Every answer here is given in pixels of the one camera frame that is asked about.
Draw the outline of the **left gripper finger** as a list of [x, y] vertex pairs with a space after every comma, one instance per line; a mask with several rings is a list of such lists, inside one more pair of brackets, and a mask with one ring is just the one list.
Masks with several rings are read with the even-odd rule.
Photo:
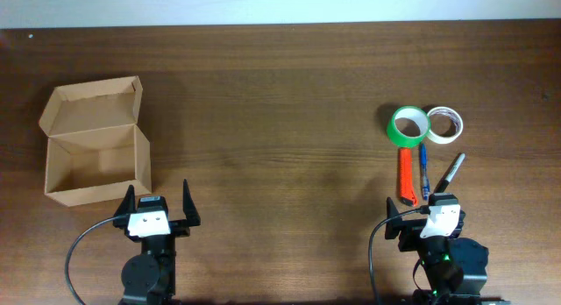
[[123, 217], [123, 216], [129, 216], [130, 214], [135, 213], [136, 212], [135, 199], [136, 199], [135, 189], [132, 185], [130, 185], [127, 188], [126, 193], [124, 195], [124, 198], [121, 201], [121, 203], [119, 204], [114, 216]]
[[201, 218], [190, 194], [188, 181], [183, 180], [182, 183], [182, 207], [189, 227], [201, 225]]

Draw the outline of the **brown cardboard box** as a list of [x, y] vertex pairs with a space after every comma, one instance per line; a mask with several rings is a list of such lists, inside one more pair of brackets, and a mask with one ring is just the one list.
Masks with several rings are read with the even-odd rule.
[[152, 192], [151, 146], [138, 127], [137, 76], [59, 86], [39, 120], [47, 135], [44, 194], [72, 207]]

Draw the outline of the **green tape roll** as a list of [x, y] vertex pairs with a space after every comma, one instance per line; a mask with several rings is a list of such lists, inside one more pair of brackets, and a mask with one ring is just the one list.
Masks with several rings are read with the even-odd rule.
[[389, 140], [399, 147], [415, 147], [427, 136], [431, 122], [426, 112], [415, 106], [400, 107], [387, 125]]

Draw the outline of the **white tape roll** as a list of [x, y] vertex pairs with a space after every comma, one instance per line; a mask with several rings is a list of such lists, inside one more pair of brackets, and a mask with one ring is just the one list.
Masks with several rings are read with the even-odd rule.
[[428, 112], [432, 127], [427, 138], [433, 143], [447, 145], [459, 138], [464, 130], [462, 117], [452, 108], [437, 106]]

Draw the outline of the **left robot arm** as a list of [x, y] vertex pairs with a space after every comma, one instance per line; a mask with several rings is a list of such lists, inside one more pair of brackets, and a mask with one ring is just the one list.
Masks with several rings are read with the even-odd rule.
[[140, 254], [123, 266], [121, 281], [124, 293], [121, 304], [170, 304], [175, 295], [175, 241], [190, 235], [190, 229], [201, 224], [188, 182], [182, 183], [184, 218], [168, 217], [166, 198], [161, 195], [135, 198], [129, 186], [117, 208], [113, 226], [127, 238], [141, 244]]

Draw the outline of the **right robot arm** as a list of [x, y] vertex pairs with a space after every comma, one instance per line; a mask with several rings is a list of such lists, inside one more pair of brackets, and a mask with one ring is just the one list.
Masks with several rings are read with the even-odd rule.
[[[405, 220], [407, 214], [422, 219]], [[387, 199], [385, 239], [398, 239], [400, 252], [415, 252], [414, 270], [423, 270], [429, 286], [416, 287], [410, 304], [501, 305], [507, 300], [483, 297], [487, 283], [489, 250], [470, 238], [460, 236], [465, 212], [450, 193], [430, 195], [426, 205], [400, 212]]]

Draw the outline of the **orange utility knife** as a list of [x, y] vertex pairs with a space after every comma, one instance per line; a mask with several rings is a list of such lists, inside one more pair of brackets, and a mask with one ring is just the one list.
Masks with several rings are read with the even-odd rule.
[[401, 201], [410, 207], [415, 207], [418, 205], [418, 199], [415, 195], [415, 188], [413, 184], [413, 161], [412, 152], [410, 149], [399, 149], [398, 165], [399, 194]]

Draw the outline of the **blue ballpoint pen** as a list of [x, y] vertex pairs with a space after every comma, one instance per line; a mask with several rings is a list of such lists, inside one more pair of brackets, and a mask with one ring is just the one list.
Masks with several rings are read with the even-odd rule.
[[430, 197], [430, 179], [428, 176], [428, 155], [426, 146], [424, 144], [419, 145], [419, 160], [422, 178], [423, 200], [428, 201]]

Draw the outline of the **black permanent marker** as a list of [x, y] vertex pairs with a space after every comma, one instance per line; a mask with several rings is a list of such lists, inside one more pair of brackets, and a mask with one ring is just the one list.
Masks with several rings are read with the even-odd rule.
[[448, 185], [453, 180], [454, 176], [456, 175], [457, 171], [461, 167], [464, 160], [465, 160], [465, 154], [464, 153], [460, 153], [456, 157], [456, 159], [453, 160], [449, 169], [444, 174], [441, 181], [438, 182], [437, 186], [435, 187], [435, 190], [434, 190], [435, 193], [443, 193], [447, 189]]

